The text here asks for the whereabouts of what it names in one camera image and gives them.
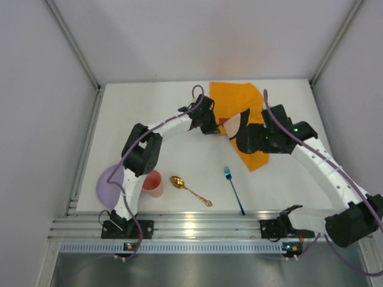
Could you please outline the orange Mickey Mouse cloth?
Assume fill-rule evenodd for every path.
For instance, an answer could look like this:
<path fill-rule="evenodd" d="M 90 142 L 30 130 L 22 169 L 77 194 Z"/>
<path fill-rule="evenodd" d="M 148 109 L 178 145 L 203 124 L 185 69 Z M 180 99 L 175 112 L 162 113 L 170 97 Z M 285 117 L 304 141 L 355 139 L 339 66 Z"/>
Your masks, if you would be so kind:
<path fill-rule="evenodd" d="M 263 109 L 263 96 L 251 83 L 211 82 L 209 95 L 214 101 L 214 115 L 222 135 L 226 135 L 250 172 L 264 166 L 269 155 L 261 151 L 244 154 L 236 146 L 236 134 L 241 125 L 241 112 L 250 109 Z"/>

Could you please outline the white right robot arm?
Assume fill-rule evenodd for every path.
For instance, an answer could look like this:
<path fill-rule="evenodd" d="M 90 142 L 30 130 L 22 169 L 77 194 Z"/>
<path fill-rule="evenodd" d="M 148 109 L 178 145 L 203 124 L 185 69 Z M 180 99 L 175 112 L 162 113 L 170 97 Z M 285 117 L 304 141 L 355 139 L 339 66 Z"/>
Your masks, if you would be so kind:
<path fill-rule="evenodd" d="M 382 196 L 359 187 L 326 151 L 317 132 L 306 121 L 293 123 L 282 105 L 261 111 L 263 123 L 250 122 L 250 110 L 225 124 L 227 134 L 245 154 L 288 154 L 312 176 L 332 204 L 331 210 L 296 204 L 278 217 L 286 233 L 309 230 L 331 238 L 339 247 L 382 229 Z"/>

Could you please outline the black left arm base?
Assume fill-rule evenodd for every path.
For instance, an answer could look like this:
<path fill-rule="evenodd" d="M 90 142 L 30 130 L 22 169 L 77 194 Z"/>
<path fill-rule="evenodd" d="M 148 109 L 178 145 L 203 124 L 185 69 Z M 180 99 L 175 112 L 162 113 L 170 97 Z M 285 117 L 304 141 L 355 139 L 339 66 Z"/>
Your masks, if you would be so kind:
<path fill-rule="evenodd" d="M 102 239 L 152 239 L 154 233 L 153 220 L 138 220 L 142 235 L 133 219 L 126 220 L 119 217 L 114 210 L 108 212 L 109 219 L 102 223 Z"/>

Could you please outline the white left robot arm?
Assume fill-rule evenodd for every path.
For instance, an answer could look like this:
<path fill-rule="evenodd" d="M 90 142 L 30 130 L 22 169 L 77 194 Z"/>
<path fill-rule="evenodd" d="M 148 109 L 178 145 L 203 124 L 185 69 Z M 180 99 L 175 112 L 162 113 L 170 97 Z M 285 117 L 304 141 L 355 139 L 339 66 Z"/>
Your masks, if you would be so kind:
<path fill-rule="evenodd" d="M 120 189 L 114 216 L 130 221 L 137 214 L 138 199 L 146 176 L 157 165 L 160 149 L 168 139 L 200 128 L 205 135 L 218 133 L 214 116 L 214 100 L 200 94 L 188 107 L 159 123 L 136 124 L 123 148 L 121 160 L 107 178 L 107 184 Z"/>

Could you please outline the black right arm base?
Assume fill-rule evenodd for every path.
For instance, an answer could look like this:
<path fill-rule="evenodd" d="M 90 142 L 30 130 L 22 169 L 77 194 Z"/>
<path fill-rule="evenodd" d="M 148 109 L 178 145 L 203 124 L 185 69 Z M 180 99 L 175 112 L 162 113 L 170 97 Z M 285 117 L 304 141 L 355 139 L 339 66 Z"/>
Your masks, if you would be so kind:
<path fill-rule="evenodd" d="M 262 239 L 276 242 L 281 239 L 313 239 L 315 233 L 309 230 L 288 231 L 277 219 L 261 219 L 259 221 Z"/>

